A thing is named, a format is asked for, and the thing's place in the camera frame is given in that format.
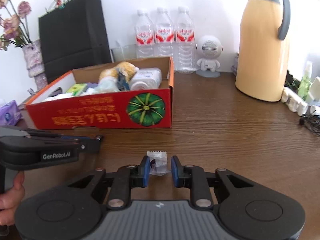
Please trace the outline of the person's left hand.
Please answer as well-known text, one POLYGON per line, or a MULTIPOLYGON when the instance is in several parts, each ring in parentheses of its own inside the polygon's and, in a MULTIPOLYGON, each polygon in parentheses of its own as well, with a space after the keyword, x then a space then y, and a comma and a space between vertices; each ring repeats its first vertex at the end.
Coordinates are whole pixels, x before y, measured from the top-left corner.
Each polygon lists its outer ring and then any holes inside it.
POLYGON ((25 196, 24 171, 18 172, 13 181, 13 187, 1 194, 0 222, 2 226, 10 226, 15 223, 14 215, 17 207, 25 196))

